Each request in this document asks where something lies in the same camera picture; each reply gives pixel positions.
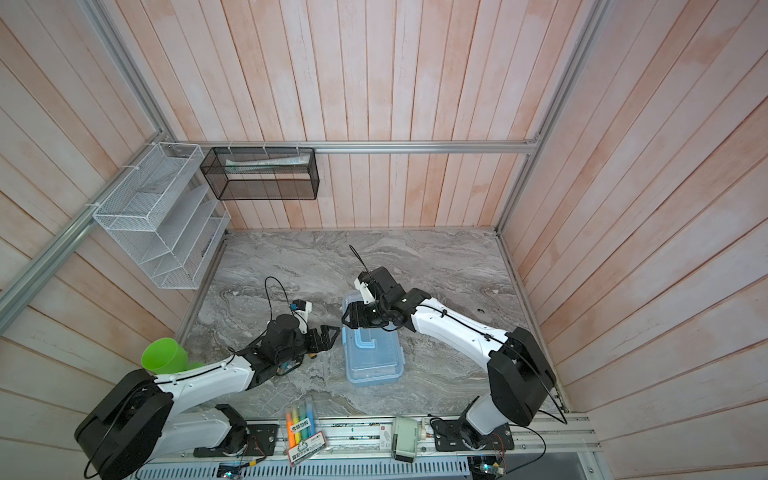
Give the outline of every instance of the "product packaging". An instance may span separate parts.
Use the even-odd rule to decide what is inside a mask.
[[[315,422],[315,409],[310,397],[288,406],[285,419],[291,466],[312,458],[328,446],[325,435]]]

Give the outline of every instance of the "highlighter pen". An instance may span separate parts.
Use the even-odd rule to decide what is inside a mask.
[[[304,407],[304,403],[301,402],[299,404],[299,421],[302,421],[306,418],[306,408]],[[307,429],[301,429],[301,439],[307,440],[310,437],[309,430]]]
[[[288,425],[288,448],[292,449],[296,446],[296,439],[290,431],[290,428],[293,426],[293,419],[291,418],[290,412],[286,412],[286,424]]]
[[[313,411],[312,400],[306,401],[306,417],[310,419],[310,437],[315,435],[315,412]]]
[[[295,425],[299,423],[299,410],[296,407],[293,407],[293,410],[291,410],[291,415],[293,415],[293,424]],[[301,433],[296,432],[294,436],[296,437],[296,444],[298,445],[301,442]]]

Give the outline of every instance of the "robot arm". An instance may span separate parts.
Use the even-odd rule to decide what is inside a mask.
[[[244,448],[246,422],[232,407],[182,412],[252,389],[296,368],[304,354],[333,347],[338,326],[308,330],[311,303],[294,300],[291,309],[293,315],[270,321],[264,333],[229,359],[171,375],[143,369],[128,373],[74,433],[101,478],[120,480],[153,458],[181,450],[216,447],[233,455]]]
[[[382,266],[358,275],[355,287],[363,301],[350,303],[342,318],[344,325],[380,328],[392,323],[424,333],[464,353],[488,372],[490,394],[472,404],[466,414],[476,432],[488,435],[510,421],[523,426],[531,423],[555,377],[529,331],[495,329],[449,309],[427,292],[406,292]]]

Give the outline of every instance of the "table surface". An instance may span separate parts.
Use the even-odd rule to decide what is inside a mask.
[[[341,300],[362,266],[385,266],[407,290],[418,287],[446,306],[490,326],[530,329],[507,274],[496,236],[488,230],[353,230],[232,233],[184,347],[190,361],[213,362],[243,348],[270,319],[264,279],[275,276],[288,297],[313,303],[310,328],[341,325]],[[283,291],[268,287],[274,315],[288,313]],[[358,387],[346,378],[341,339],[286,376],[221,396],[247,419],[275,418],[311,395],[317,416],[458,415],[488,392],[488,377],[452,347],[398,331],[406,366],[394,383]]]

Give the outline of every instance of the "green cup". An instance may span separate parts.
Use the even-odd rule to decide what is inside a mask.
[[[141,366],[158,375],[179,373],[203,366],[202,363],[195,362],[190,365],[188,362],[187,351],[171,338],[155,340],[141,354]]]

